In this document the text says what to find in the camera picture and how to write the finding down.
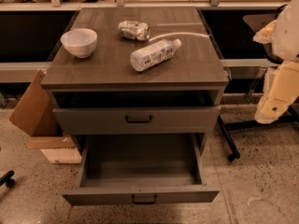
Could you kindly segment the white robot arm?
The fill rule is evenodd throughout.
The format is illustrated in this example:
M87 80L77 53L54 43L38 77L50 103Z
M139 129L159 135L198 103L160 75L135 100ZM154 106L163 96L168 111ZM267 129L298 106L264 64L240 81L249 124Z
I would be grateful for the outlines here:
M270 124L299 97L299 0L291 0L253 40L271 44L273 54L282 60L277 69L267 70L263 96L254 115L257 122Z

